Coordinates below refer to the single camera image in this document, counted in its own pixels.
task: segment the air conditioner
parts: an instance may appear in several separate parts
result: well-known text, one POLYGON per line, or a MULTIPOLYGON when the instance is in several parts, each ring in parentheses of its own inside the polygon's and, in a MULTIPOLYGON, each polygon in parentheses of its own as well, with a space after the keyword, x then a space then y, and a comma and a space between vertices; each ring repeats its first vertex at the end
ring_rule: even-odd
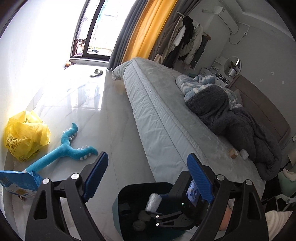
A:
POLYGON ((239 27, 237 26, 233 17, 227 12, 224 7, 216 6, 214 12, 226 24, 231 33, 237 33, 239 27))

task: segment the yellow curtain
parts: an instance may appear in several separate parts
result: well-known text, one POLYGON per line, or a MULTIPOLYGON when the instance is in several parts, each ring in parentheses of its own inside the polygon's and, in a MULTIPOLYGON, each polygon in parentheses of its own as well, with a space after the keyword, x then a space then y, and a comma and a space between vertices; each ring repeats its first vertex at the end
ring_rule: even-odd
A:
POLYGON ((129 40, 122 63, 134 57, 148 58, 178 0, 149 0, 129 40))

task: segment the blue snack bag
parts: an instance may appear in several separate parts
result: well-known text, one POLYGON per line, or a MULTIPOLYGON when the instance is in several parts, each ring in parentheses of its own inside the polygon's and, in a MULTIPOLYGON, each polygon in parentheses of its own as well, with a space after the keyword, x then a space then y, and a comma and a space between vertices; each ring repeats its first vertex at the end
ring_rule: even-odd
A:
POLYGON ((33 199, 42 182, 42 177, 34 172, 0 170, 0 183, 10 193, 33 199))

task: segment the mirror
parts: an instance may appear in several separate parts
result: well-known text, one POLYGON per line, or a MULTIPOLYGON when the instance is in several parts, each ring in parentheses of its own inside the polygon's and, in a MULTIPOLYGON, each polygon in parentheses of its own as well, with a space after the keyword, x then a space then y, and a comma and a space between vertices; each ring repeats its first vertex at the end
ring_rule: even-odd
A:
POLYGON ((232 56, 228 58, 224 64, 224 73, 226 76, 237 76, 242 68, 242 63, 238 57, 232 56))

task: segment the ceiling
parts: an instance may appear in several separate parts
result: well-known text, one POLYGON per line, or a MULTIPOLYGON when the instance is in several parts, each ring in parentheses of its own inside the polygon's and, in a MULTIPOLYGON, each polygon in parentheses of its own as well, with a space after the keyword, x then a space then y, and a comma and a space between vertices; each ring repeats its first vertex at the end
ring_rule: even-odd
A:
POLYGON ((259 28, 284 42, 295 43, 286 24, 265 0, 219 0, 235 17, 236 21, 244 22, 259 28))

